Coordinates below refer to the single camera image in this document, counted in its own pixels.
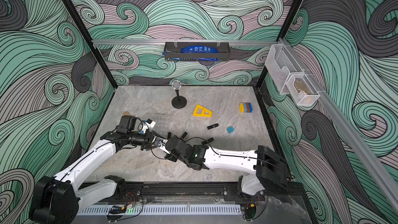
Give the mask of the clear acrylic lipstick organizer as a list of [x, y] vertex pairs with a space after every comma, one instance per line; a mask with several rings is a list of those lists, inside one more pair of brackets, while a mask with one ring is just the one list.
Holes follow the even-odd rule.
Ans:
[[152, 131], [166, 138], [168, 133], [171, 132], [171, 124], [172, 124], [173, 115], [170, 114], [156, 114], [149, 113], [146, 115], [145, 119], [150, 119], [155, 122]]

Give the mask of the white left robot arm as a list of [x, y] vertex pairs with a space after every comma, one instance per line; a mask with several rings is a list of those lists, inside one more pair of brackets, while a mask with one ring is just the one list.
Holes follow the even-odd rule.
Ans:
[[87, 207], [110, 197], [118, 200], [135, 196], [128, 193], [125, 180], [110, 175], [86, 188], [81, 188], [88, 176], [116, 152], [127, 145], [151, 149], [158, 134], [107, 132], [88, 153], [53, 177], [42, 177], [34, 187], [29, 219], [39, 224], [70, 224]]

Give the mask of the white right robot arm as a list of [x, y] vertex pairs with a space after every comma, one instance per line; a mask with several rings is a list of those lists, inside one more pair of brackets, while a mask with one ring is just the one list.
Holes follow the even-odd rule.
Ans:
[[192, 146], [176, 136], [160, 139], [154, 144], [166, 153], [166, 159], [179, 160], [196, 171], [227, 169], [246, 173], [238, 186], [243, 194], [254, 196], [262, 190], [287, 191], [286, 162], [269, 147], [259, 145], [248, 151], [222, 150], [209, 144]]

